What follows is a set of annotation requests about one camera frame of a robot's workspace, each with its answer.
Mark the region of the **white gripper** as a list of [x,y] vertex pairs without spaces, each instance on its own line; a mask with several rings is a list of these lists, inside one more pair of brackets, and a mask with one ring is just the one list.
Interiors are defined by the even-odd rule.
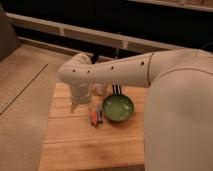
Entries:
[[89,84],[70,85],[71,96],[73,103],[70,105],[70,113],[73,114],[78,108],[78,104],[87,104],[91,101],[91,91]]

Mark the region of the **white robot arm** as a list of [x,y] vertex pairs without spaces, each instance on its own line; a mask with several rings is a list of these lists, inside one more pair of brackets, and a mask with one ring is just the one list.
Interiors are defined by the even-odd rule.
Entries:
[[83,53],[58,75],[79,101],[91,84],[147,87],[146,171],[213,171],[213,53],[176,49],[91,64]]

